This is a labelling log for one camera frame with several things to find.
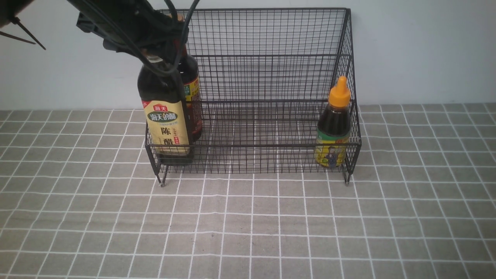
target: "yellow label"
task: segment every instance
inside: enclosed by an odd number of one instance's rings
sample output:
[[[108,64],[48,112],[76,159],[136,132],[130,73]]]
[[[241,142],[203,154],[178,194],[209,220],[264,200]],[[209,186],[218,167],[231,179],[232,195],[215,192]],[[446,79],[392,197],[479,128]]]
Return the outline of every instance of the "yellow label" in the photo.
[[[327,168],[336,168],[341,166],[346,157],[346,146],[342,143],[348,143],[349,137],[346,135],[341,138],[333,138],[318,131],[317,144],[315,148],[315,160]]]
[[[196,77],[192,82],[185,84],[186,101],[196,101],[195,96],[200,92],[200,79]]]
[[[187,155],[189,147],[174,147],[189,144],[181,102],[151,101],[143,105],[153,144],[170,146],[158,147],[157,150],[165,155]]]

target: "dark glass bottle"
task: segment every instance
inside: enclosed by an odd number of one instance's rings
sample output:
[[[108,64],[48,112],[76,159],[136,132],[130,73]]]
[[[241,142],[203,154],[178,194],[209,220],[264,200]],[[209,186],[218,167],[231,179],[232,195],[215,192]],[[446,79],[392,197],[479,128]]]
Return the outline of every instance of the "dark glass bottle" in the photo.
[[[197,141],[201,137],[203,130],[198,62],[187,53],[186,46],[183,46],[183,55],[179,60],[178,71],[181,73],[181,79],[185,87],[186,105],[191,119],[193,141]]]
[[[167,70],[159,57],[149,57],[156,67]],[[191,147],[179,147],[192,142],[186,98],[179,71],[161,77],[143,66],[138,76],[138,91],[148,123],[154,149],[162,164],[178,165],[192,162]]]

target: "bottle cap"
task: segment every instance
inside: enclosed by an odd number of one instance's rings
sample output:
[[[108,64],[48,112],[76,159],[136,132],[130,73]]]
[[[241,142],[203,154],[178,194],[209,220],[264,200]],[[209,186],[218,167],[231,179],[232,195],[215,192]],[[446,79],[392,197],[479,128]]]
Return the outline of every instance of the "bottle cap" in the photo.
[[[338,83],[329,92],[329,104],[333,107],[344,108],[350,103],[351,92],[346,86],[346,77],[340,76]]]

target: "basket leg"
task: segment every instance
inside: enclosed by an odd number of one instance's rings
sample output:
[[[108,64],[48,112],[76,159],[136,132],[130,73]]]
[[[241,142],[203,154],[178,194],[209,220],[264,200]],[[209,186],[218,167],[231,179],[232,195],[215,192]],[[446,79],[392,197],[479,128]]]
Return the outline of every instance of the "basket leg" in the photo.
[[[157,175],[158,182],[160,183],[160,187],[165,187],[165,179],[167,178],[168,172],[169,172],[169,166],[166,166],[164,171],[164,176],[162,177],[162,182],[160,182],[160,178]]]
[[[343,172],[343,177],[344,177],[344,183],[346,186],[350,185],[350,179],[351,179],[351,173],[348,173],[347,171]]]

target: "black wire rack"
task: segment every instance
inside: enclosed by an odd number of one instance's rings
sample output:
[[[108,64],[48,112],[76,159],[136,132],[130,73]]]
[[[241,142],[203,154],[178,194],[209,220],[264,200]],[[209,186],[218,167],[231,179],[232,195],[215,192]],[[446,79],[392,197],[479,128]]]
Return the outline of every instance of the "black wire rack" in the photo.
[[[146,129],[145,148],[162,186],[168,172],[327,171],[342,172],[349,182],[362,145],[349,9],[204,9],[195,11],[189,28],[203,135],[175,146],[192,155],[170,163],[160,151],[171,147],[153,144]],[[351,132],[341,144],[344,163],[329,169],[314,158],[316,125],[342,75],[352,93]]]

